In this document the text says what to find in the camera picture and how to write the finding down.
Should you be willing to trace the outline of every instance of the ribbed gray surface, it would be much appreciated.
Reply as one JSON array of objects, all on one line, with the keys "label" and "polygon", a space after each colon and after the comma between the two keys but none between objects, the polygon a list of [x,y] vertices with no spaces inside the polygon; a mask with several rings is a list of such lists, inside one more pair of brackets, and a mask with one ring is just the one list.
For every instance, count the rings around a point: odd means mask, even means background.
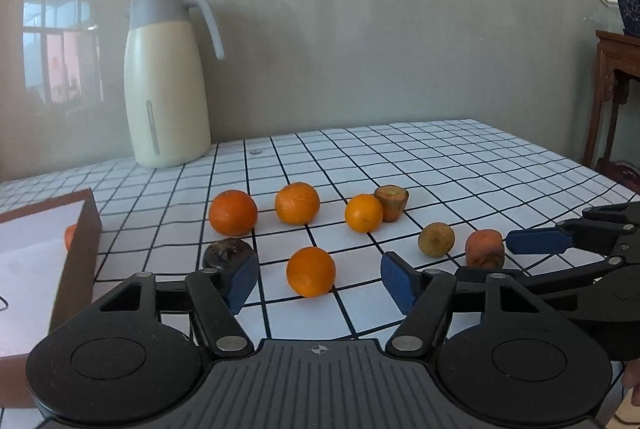
[{"label": "ribbed gray surface", "polygon": [[[321,349],[321,354],[312,348]],[[62,425],[46,423],[46,429]],[[184,404],[140,429],[488,429],[452,405],[426,369],[371,341],[265,341],[213,367]],[[571,429],[596,429],[592,422]]]}]

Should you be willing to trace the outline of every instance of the gray wall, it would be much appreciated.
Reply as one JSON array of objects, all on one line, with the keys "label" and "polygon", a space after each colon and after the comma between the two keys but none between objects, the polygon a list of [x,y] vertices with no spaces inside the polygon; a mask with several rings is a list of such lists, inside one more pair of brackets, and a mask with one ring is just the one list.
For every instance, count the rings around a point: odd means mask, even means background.
[{"label": "gray wall", "polygon": [[[131,153],[122,65],[130,0],[85,0],[104,99],[34,104],[24,0],[0,0],[0,179]],[[601,0],[208,0],[193,15],[214,141],[329,126],[474,118],[580,157]]]}]

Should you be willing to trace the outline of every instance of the checkered tablecloth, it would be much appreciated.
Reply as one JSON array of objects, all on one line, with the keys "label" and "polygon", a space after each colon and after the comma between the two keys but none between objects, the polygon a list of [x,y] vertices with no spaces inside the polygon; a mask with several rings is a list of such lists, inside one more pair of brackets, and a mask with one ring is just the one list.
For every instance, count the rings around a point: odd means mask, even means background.
[{"label": "checkered tablecloth", "polygon": [[[305,227],[281,223],[275,193],[307,182],[322,205]],[[409,190],[406,211],[372,234],[344,222],[349,198],[396,184]],[[206,220],[207,203],[226,189],[249,192],[258,221],[246,238],[258,253],[260,279],[238,319],[249,336],[278,339],[375,337],[386,342],[402,319],[380,281],[380,256],[394,250],[416,268],[455,272],[464,265],[466,237],[475,229],[509,231],[576,218],[586,205],[638,200],[623,186],[550,152],[475,120],[394,123],[328,129],[224,142],[192,163],[149,170],[131,158],[0,185],[0,212],[86,187],[94,190],[103,234],[94,295],[147,270],[159,280],[181,279],[201,268],[208,243],[223,236]],[[449,255],[420,253],[417,235],[433,221],[449,223],[456,243]],[[287,259],[317,245],[337,267],[335,290],[297,297],[287,285]],[[558,254],[512,255],[507,268],[539,274],[598,261],[577,249]],[[455,314],[449,335],[479,321]],[[163,322],[191,334],[187,316]],[[39,415],[5,410],[0,429],[26,429]]]}]

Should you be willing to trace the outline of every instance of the cream-colored pitcher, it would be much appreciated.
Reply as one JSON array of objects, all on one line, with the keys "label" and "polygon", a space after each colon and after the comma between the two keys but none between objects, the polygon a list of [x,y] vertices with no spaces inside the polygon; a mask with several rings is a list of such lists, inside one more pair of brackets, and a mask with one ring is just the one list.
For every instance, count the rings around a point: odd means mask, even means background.
[{"label": "cream-colored pitcher", "polygon": [[209,113],[189,8],[199,8],[218,59],[225,56],[205,0],[133,0],[124,53],[124,94],[136,161],[190,162],[211,144]]}]

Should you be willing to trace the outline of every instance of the brown box edge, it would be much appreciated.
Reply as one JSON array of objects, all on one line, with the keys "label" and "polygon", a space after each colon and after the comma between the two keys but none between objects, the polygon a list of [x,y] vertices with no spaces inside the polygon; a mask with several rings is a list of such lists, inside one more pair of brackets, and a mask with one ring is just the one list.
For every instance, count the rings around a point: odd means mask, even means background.
[{"label": "brown box edge", "polygon": [[[64,196],[25,205],[0,214],[0,223],[30,216],[84,200],[78,216],[74,239],[66,254],[65,266],[51,312],[49,333],[91,303],[94,288],[95,262],[102,232],[100,214],[91,189],[76,190]],[[24,366],[28,355],[0,357],[0,409],[3,407],[34,407],[27,386]]]}]

